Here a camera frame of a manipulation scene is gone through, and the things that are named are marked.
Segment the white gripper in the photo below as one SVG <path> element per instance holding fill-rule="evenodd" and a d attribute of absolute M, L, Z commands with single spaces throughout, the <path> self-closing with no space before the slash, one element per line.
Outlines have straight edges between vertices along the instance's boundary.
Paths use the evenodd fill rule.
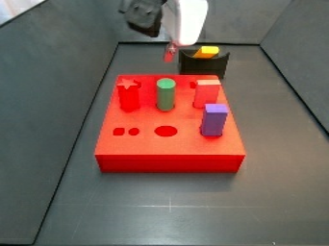
<path fill-rule="evenodd" d="M 161 25 L 172 41 L 164 49 L 164 62 L 174 60 L 178 51 L 176 46 L 190 46 L 196 42 L 207 12 L 207 0 L 167 0 L 163 4 Z"/>

